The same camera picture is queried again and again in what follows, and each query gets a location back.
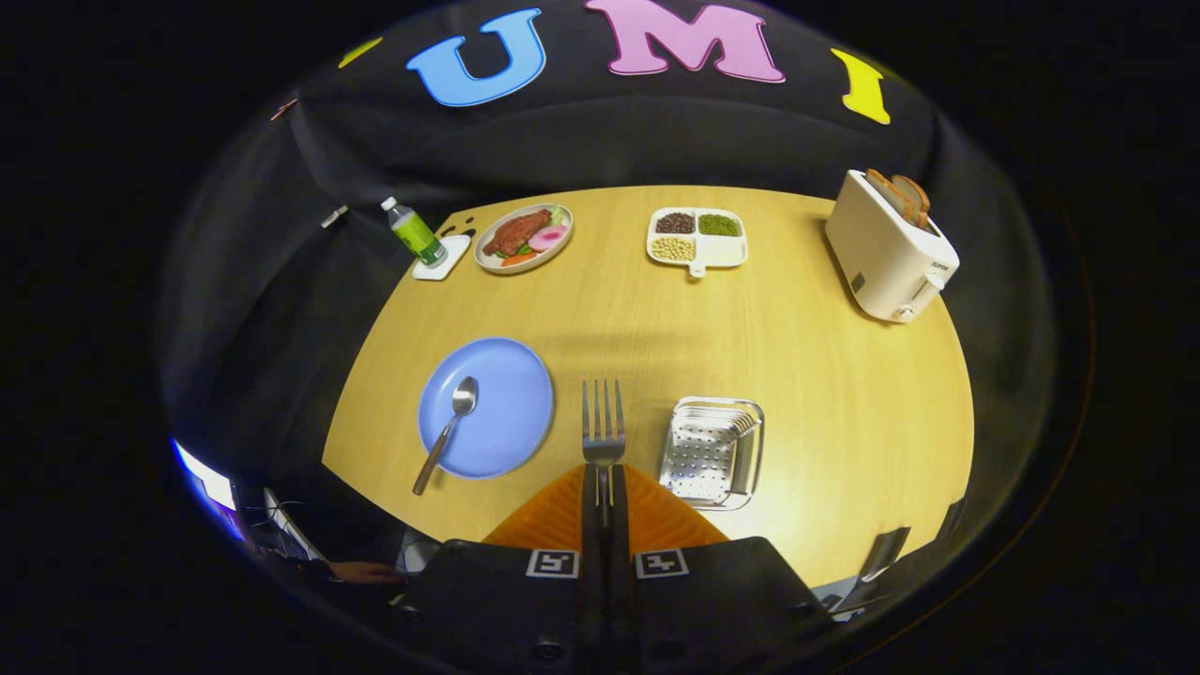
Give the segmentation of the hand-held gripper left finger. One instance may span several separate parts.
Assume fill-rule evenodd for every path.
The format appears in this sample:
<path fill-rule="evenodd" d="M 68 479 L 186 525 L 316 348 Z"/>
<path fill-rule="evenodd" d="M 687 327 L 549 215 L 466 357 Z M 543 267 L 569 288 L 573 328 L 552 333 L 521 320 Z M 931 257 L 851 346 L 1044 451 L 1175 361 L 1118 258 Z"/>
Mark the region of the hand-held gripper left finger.
<path fill-rule="evenodd" d="M 484 542 L 451 539 L 398 604 L 404 649 L 458 674 L 576 674 L 601 632 L 596 480 L 574 468 Z"/>

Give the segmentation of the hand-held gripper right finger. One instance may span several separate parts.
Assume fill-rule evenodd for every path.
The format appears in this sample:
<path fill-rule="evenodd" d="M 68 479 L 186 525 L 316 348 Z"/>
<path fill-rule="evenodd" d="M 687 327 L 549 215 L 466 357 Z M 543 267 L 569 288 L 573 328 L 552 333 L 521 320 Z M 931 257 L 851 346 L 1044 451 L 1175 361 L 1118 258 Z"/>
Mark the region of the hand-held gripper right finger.
<path fill-rule="evenodd" d="M 761 534 L 632 548 L 626 468 L 608 472 L 608 649 L 617 673 L 767 674 L 834 632 L 816 595 Z"/>

